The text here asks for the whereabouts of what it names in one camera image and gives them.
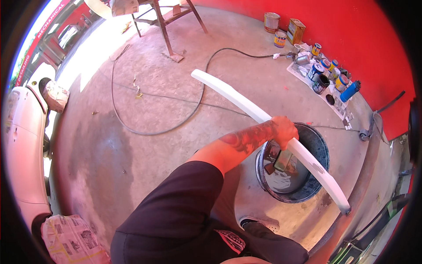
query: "red sign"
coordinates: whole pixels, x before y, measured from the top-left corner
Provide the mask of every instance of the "red sign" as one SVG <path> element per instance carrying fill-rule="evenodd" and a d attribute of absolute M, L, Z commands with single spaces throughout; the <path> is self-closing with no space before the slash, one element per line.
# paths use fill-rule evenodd
<path fill-rule="evenodd" d="M 61 12 L 61 10 L 70 2 L 70 0 L 63 0 L 59 6 L 53 11 L 53 13 L 49 16 L 47 21 L 44 23 L 44 26 L 41 28 L 40 32 L 35 36 L 34 41 L 32 42 L 31 46 L 29 47 L 28 52 L 25 55 L 24 62 L 22 63 L 21 70 L 19 71 L 18 78 L 16 79 L 15 86 L 21 85 L 22 77 L 25 72 L 25 68 L 28 65 L 28 61 L 31 58 L 32 53 L 34 52 L 35 47 L 38 45 L 41 37 L 44 35 L 46 29 L 51 25 L 57 15 Z"/>

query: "wooden stand leg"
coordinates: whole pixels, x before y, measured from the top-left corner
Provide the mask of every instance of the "wooden stand leg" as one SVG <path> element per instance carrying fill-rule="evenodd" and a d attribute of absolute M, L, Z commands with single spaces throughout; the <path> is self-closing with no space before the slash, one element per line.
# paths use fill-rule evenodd
<path fill-rule="evenodd" d="M 165 29 L 164 18 L 161 14 L 160 6 L 158 4 L 158 0 L 154 0 L 153 7 L 155 9 L 155 12 L 157 13 L 158 25 L 161 29 L 161 34 L 164 37 L 164 41 L 165 41 L 165 45 L 167 46 L 168 54 L 170 56 L 172 56 L 173 50 L 172 50 L 171 45 L 170 45 L 170 40 L 168 39 L 167 30 Z"/>
<path fill-rule="evenodd" d="M 135 22 L 135 16 L 132 14 L 133 23 L 135 24 L 136 31 L 138 32 L 139 37 L 141 37 L 141 33 L 139 32 L 138 25 Z"/>
<path fill-rule="evenodd" d="M 204 30 L 205 34 L 208 34 L 208 30 L 204 25 L 204 22 L 202 22 L 201 17 L 199 16 L 198 12 L 196 11 L 195 6 L 192 4 L 191 0 L 186 0 L 187 3 L 189 4 L 190 8 L 192 9 L 192 12 L 195 14 L 196 19 L 198 19 L 199 24 L 201 24 L 202 29 Z"/>

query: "gray bucket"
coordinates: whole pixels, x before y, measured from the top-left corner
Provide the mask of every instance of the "gray bucket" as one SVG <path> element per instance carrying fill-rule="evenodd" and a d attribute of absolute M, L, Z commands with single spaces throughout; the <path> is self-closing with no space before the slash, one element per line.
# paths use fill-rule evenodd
<path fill-rule="evenodd" d="M 295 126 L 298 129 L 299 142 L 328 171 L 330 155 L 321 134 L 305 123 L 295 122 Z M 294 168 L 293 172 L 287 169 L 285 172 L 276 169 L 271 174 L 267 172 L 264 167 L 274 163 L 279 152 L 280 146 L 274 140 L 267 141 L 262 145 L 255 162 L 256 174 L 261 187 L 272 197 L 289 204 L 307 201 L 317 194 L 322 187 L 321 184 L 295 156 L 289 160 L 289 164 L 292 164 L 291 167 Z"/>

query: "tattoo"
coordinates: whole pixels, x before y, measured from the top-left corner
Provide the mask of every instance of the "tattoo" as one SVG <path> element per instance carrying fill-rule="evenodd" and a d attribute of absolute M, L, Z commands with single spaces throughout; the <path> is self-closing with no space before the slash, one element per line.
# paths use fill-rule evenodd
<path fill-rule="evenodd" d="M 262 141 L 268 141 L 277 134 L 277 125 L 272 120 L 255 125 L 237 132 L 229 133 L 219 138 L 231 145 L 238 152 L 250 154 L 254 152 Z"/>

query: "blue spray can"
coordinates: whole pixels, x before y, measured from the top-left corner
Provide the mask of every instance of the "blue spray can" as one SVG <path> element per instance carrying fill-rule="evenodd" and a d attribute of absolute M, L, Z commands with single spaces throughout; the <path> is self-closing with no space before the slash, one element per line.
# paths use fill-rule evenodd
<path fill-rule="evenodd" d="M 341 101 L 345 103 L 359 90 L 360 90 L 360 81 L 354 81 L 344 92 L 342 92 L 342 94 L 340 94 Z"/>

